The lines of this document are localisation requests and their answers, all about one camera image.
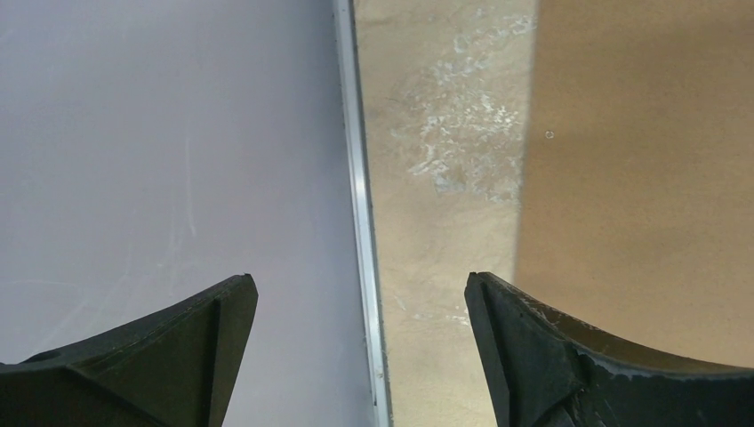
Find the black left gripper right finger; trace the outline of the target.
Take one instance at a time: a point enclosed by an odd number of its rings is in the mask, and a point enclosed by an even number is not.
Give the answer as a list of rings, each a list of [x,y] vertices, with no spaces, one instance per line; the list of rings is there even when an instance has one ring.
[[[500,426],[750,426],[753,372],[627,341],[489,272],[464,297]]]

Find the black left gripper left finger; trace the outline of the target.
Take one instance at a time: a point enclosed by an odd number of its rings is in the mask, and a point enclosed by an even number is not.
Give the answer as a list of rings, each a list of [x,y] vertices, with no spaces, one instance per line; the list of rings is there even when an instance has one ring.
[[[4,426],[220,426],[258,301],[236,275],[80,342],[1,367]]]

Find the brown backing board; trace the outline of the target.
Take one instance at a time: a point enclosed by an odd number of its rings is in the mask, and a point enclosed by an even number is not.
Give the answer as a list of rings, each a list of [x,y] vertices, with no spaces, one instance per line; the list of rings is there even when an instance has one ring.
[[[515,286],[753,364],[753,3],[542,1]]]

